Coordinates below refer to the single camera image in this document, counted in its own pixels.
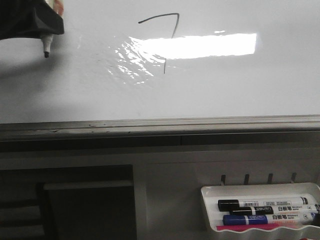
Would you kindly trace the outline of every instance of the white surface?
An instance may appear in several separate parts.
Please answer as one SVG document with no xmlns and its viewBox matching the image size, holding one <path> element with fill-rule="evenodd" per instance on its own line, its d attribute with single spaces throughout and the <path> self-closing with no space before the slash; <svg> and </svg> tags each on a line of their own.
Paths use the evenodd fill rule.
<svg viewBox="0 0 320 240">
<path fill-rule="evenodd" d="M 176 15 L 138 24 L 168 13 L 174 40 Z M 49 59 L 0 41 L 0 123 L 320 114 L 318 0 L 68 0 L 64 22 Z"/>
<path fill-rule="evenodd" d="M 234 232 L 231 230 L 217 231 L 216 226 L 223 226 L 223 216 L 229 214 L 228 212 L 220 212 L 218 208 L 218 200 L 222 199 L 262 199 L 262 198 L 289 198 L 289 197 L 306 197 L 310 204 L 316 204 L 320 202 L 320 188 L 314 183 L 294 183 L 294 184 L 268 184 L 268 185 L 233 185 L 233 186 L 204 186 L 201 188 L 201 195 L 204 204 L 204 210 L 206 211 L 207 225 L 210 226 L 210 230 L 214 231 L 216 235 L 220 235 L 221 239 L 233 239 L 228 237 L 228 233 Z M 316 229 L 320 233 L 319 227 L 304 226 L 299 229 L 292 229 L 287 227 L 278 227 L 273 230 L 262 230 L 252 228 L 238 233 L 241 239 L 246 239 L 250 234 L 259 235 L 261 232 L 274 232 L 269 234 L 268 239 L 287 237 L 283 235 L 281 229 L 287 229 L 291 231 L 297 239 L 303 235 L 306 235 L 308 231 L 315 231 Z"/>
</svg>

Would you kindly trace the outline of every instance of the whiteboard frame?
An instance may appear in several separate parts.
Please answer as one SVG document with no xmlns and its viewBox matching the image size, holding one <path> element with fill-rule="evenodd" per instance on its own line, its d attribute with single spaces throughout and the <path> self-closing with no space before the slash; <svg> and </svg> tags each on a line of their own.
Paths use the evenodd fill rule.
<svg viewBox="0 0 320 240">
<path fill-rule="evenodd" d="M 0 142 L 320 131 L 320 115 L 0 124 Z"/>
</svg>

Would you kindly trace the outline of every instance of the black marker line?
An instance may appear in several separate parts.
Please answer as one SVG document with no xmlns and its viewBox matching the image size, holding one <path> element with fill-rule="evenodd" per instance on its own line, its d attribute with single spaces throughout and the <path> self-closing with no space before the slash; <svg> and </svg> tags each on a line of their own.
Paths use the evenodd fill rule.
<svg viewBox="0 0 320 240">
<path fill-rule="evenodd" d="M 180 19 L 180 14 L 177 13 L 177 12 L 174 12 L 174 13 L 167 13 L 167 14 L 161 14 L 161 15 L 157 15 L 157 16 L 152 16 L 152 17 L 149 17 L 145 20 L 142 20 L 142 21 L 138 21 L 138 24 L 142 24 L 146 21 L 149 21 L 151 19 L 155 19 L 155 18 L 159 18 L 159 17 L 165 17 L 165 16 L 170 16 L 170 15 L 176 15 L 176 23 L 175 23 L 175 27 L 174 27 L 174 30 L 173 30 L 173 34 L 171 36 L 171 38 L 173 39 L 175 34 L 176 34 L 176 31 L 177 31 L 177 28 L 178 28 L 178 25 L 179 25 L 179 19 Z M 164 59 L 164 68 L 163 68 L 163 74 L 166 74 L 166 66 L 167 66 L 167 59 L 165 58 Z"/>
</svg>

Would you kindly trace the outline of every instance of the marker holder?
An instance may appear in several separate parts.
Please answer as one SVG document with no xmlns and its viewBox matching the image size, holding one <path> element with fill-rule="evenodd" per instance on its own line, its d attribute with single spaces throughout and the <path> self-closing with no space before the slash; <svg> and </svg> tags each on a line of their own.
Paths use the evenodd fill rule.
<svg viewBox="0 0 320 240">
<path fill-rule="evenodd" d="M 310 204 L 320 203 L 320 188 L 315 183 L 288 183 L 264 185 L 221 185 L 204 186 L 201 188 L 202 209 L 207 229 L 211 232 L 213 240 L 295 240 L 310 238 L 320 239 L 320 227 L 304 225 L 300 228 L 277 227 L 272 230 L 251 228 L 237 232 L 233 230 L 217 230 L 216 226 L 223 225 L 223 216 L 229 212 L 221 212 L 218 200 L 223 199 L 261 199 L 261 198 L 290 198 L 307 197 Z"/>
</svg>

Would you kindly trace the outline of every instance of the blue marker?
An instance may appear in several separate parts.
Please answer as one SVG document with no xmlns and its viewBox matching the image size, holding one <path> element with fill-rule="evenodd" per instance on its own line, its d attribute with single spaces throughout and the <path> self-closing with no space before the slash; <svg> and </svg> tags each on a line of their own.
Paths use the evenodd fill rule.
<svg viewBox="0 0 320 240">
<path fill-rule="evenodd" d="M 229 225 L 251 225 L 251 224 L 310 224 L 315 213 L 291 213 L 291 214 L 268 214 L 268 215 L 224 215 L 223 224 Z"/>
</svg>

